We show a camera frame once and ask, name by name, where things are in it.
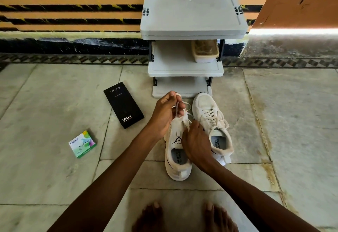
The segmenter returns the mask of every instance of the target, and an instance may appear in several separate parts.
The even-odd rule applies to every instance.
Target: shoe insole
[[[211,136],[211,143],[218,149],[226,149],[226,137]]]
[[[183,149],[172,149],[171,156],[172,160],[178,164],[185,164],[188,161],[188,157]]]

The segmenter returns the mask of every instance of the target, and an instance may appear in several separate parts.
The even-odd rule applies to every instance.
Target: hand
[[[192,121],[189,131],[188,128],[184,130],[182,146],[189,160],[204,172],[215,161],[209,137],[197,120]]]
[[[177,116],[184,115],[183,109],[186,107],[180,96],[176,96],[174,91],[168,92],[164,97],[156,102],[156,106],[147,126],[152,128],[158,135],[158,140],[162,138],[169,129],[171,121],[175,118],[176,108],[172,108],[179,102]]]

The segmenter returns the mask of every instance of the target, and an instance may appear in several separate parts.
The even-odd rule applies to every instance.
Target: plastic container
[[[216,40],[192,40],[191,47],[197,63],[210,63],[219,56]]]

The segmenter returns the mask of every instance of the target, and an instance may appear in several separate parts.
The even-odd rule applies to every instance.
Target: white sneaker
[[[165,165],[167,174],[176,181],[183,181],[189,177],[191,173],[191,161],[188,159],[182,147],[182,135],[186,127],[189,128],[191,121],[188,119],[188,112],[184,109],[184,115],[174,118],[170,127],[164,136],[164,144],[166,148]]]
[[[192,104],[192,113],[209,136],[213,157],[223,166],[231,163],[230,155],[234,148],[226,130],[229,124],[214,99],[207,93],[197,94]]]

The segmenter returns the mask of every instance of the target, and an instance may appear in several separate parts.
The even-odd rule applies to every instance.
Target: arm
[[[103,231],[129,184],[154,145],[164,136],[175,116],[172,106],[184,103],[171,91],[156,103],[148,124],[129,147],[57,219],[52,231]]]
[[[224,188],[259,231],[319,232],[217,162],[211,154],[209,138],[196,120],[189,132],[183,133],[182,145],[188,158]]]

